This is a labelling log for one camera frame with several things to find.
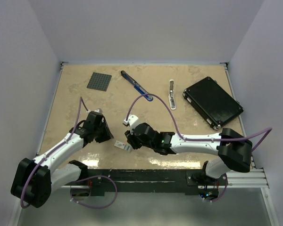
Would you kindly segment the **white stapler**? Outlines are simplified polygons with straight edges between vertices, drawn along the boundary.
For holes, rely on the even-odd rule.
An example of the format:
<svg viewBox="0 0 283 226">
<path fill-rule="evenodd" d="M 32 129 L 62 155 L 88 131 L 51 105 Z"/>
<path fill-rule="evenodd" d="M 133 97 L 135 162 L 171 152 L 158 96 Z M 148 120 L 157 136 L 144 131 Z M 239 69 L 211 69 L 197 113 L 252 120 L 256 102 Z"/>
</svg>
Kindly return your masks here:
<svg viewBox="0 0 283 226">
<path fill-rule="evenodd" d="M 169 91 L 168 91 L 168 99 L 171 110 L 175 110 L 175 98 L 174 98 L 174 80 L 169 80 Z"/>
</svg>

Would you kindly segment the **blue black stapler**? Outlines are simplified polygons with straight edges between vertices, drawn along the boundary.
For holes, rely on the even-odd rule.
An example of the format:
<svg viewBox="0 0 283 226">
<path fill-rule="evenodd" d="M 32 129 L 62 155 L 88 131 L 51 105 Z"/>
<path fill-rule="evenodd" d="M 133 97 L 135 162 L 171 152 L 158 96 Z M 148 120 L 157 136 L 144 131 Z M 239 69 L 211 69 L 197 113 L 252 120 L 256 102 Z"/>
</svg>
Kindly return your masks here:
<svg viewBox="0 0 283 226">
<path fill-rule="evenodd" d="M 129 81 L 133 87 L 141 94 L 144 95 L 144 97 L 148 101 L 153 101 L 153 96 L 149 94 L 148 91 L 146 91 L 134 78 L 132 78 L 128 73 L 125 71 L 121 71 L 121 76 L 125 78 L 127 81 Z"/>
</svg>

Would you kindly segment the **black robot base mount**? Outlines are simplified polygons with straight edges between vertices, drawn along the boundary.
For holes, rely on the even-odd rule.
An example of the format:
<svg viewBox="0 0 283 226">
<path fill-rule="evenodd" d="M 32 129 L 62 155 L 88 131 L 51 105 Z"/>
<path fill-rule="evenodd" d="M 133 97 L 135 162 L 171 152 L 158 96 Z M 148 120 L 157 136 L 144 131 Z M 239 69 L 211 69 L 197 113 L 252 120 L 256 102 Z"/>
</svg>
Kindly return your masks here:
<svg viewBox="0 0 283 226">
<path fill-rule="evenodd" d="M 115 191 L 106 176 L 115 182 L 119 193 L 180 193 L 211 198 L 227 184 L 225 175 L 209 179 L 201 169 L 88 169 L 83 178 L 91 176 L 95 178 L 68 185 L 89 189 L 91 196 L 103 196 Z"/>
</svg>

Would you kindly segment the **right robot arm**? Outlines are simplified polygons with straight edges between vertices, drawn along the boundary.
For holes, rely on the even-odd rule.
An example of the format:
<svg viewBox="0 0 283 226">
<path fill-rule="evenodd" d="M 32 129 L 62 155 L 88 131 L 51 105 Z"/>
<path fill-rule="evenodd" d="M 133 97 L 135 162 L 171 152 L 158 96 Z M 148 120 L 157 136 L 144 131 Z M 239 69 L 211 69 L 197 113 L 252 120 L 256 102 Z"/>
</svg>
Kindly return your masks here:
<svg viewBox="0 0 283 226">
<path fill-rule="evenodd" d="M 147 123 L 128 122 L 125 132 L 127 142 L 133 149 L 147 147 L 160 155 L 181 153 L 204 153 L 217 156 L 203 166 L 201 181 L 206 185 L 213 184 L 225 173 L 233 170 L 240 173 L 250 171 L 252 142 L 217 141 L 219 138 L 241 138 L 234 130 L 225 128 L 221 133 L 202 137 L 200 135 L 184 135 L 180 137 L 174 132 L 158 132 Z"/>
</svg>

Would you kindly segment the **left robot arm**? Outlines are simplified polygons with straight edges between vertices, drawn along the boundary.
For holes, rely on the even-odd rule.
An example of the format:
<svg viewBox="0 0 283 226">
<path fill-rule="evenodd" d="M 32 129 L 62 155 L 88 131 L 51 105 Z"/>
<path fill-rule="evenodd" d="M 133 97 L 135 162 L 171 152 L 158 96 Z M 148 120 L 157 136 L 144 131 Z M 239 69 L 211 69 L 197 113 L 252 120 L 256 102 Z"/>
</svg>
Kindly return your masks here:
<svg viewBox="0 0 283 226">
<path fill-rule="evenodd" d="M 30 160 L 24 158 L 18 165 L 11 186 L 11 194 L 36 208 L 41 207 L 60 187 L 88 180 L 88 167 L 72 160 L 63 168 L 60 165 L 71 155 L 96 141 L 113 139 L 101 109 L 90 111 L 86 120 L 78 122 L 67 135 L 44 154 Z"/>
</svg>

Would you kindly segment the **white staple box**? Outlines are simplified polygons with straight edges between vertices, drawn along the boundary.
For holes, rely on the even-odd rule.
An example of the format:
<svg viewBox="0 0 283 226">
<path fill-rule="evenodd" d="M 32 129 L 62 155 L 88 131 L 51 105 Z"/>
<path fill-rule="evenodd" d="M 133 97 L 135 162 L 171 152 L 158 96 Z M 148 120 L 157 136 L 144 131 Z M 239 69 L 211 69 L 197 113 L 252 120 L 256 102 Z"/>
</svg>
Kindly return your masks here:
<svg viewBox="0 0 283 226">
<path fill-rule="evenodd" d="M 120 141 L 116 141 L 115 144 L 114 144 L 115 147 L 118 147 L 122 150 L 127 150 L 127 145 L 123 142 L 120 142 Z"/>
</svg>

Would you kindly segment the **grey staple tray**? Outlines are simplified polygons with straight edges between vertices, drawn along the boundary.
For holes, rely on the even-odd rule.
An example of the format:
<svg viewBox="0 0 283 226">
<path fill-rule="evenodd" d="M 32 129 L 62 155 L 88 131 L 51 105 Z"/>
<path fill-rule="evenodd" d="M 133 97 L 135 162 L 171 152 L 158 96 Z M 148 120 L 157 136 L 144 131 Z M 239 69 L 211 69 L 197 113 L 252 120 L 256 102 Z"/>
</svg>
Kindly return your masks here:
<svg viewBox="0 0 283 226">
<path fill-rule="evenodd" d="M 126 149 L 126 151 L 131 152 L 132 147 L 127 145 L 127 146 L 125 147 L 125 149 Z"/>
</svg>

